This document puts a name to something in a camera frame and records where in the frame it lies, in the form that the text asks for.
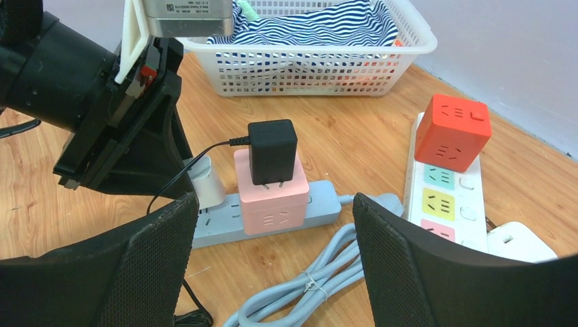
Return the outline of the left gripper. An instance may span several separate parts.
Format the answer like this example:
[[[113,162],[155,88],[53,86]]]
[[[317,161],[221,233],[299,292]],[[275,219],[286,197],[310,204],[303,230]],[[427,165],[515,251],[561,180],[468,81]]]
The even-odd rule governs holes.
[[[180,42],[154,37],[122,84],[107,79],[53,168],[60,185],[170,199],[194,190],[186,176],[165,187],[192,158],[177,112],[182,60]]]

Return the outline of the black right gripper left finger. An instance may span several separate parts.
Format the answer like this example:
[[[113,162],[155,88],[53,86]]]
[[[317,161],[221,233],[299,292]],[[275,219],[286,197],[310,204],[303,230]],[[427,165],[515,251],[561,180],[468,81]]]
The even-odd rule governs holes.
[[[2,326],[174,326],[198,199],[37,258],[1,261]]]

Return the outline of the small white charger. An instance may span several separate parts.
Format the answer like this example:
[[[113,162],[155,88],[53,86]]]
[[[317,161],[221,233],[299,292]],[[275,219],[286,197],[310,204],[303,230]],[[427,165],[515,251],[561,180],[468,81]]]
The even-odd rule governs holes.
[[[199,209],[220,205],[225,200],[224,185],[208,155],[200,158],[187,173],[196,190]]]

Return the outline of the light blue power strip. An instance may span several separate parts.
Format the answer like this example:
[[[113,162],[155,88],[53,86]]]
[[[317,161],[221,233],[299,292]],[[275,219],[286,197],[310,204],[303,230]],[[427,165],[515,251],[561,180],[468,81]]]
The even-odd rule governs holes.
[[[240,198],[237,193],[233,193],[227,195],[221,204],[199,211],[192,248],[199,249],[328,225],[337,221],[340,212],[341,203],[333,184],[327,180],[314,181],[309,184],[309,200],[303,225],[247,235],[241,219]]]

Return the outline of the small black power adapter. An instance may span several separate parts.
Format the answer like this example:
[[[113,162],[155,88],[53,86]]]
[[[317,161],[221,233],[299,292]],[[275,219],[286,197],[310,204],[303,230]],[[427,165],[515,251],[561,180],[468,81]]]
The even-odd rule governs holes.
[[[240,192],[293,179],[298,138],[290,119],[248,123],[247,135],[230,142],[247,147],[234,154]]]

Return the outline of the red cube socket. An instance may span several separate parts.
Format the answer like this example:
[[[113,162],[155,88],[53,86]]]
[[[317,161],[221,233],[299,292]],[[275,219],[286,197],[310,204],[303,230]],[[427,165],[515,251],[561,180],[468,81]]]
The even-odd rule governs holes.
[[[416,129],[414,159],[465,172],[492,136],[486,104],[435,94]]]

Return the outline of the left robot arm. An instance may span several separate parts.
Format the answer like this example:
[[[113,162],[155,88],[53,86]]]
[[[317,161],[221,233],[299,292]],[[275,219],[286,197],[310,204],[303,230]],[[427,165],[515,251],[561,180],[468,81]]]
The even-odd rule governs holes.
[[[1,106],[69,132],[53,172],[68,189],[176,199],[194,189],[177,112],[183,45],[148,37],[128,75],[121,58],[46,12],[1,2]]]

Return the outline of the pink cube socket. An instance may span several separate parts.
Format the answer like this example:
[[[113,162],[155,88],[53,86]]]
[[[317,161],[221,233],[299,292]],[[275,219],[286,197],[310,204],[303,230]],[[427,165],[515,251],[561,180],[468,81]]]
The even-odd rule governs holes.
[[[234,165],[246,234],[279,232],[304,224],[309,183],[298,155],[295,157],[292,180],[282,183],[253,184],[248,149],[234,152]]]

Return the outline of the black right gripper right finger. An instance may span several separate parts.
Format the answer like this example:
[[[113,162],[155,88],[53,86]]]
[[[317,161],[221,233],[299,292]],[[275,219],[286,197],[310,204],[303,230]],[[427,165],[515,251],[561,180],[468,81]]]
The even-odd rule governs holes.
[[[352,214],[376,326],[576,326],[577,256],[529,263],[437,236],[363,193]]]

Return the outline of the white colourful power strip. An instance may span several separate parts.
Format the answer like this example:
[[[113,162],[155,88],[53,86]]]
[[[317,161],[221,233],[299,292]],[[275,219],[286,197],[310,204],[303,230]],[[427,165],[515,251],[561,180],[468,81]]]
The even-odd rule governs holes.
[[[416,131],[423,115],[418,114],[410,134],[402,218],[442,238],[487,253],[480,157],[463,173],[415,160]]]

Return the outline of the white square adapter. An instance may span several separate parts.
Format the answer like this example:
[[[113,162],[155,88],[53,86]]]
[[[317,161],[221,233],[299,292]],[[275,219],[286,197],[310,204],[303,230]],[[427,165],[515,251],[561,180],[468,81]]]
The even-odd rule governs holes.
[[[556,253],[530,228],[511,221],[487,233],[488,253],[510,260],[539,263],[558,259]]]

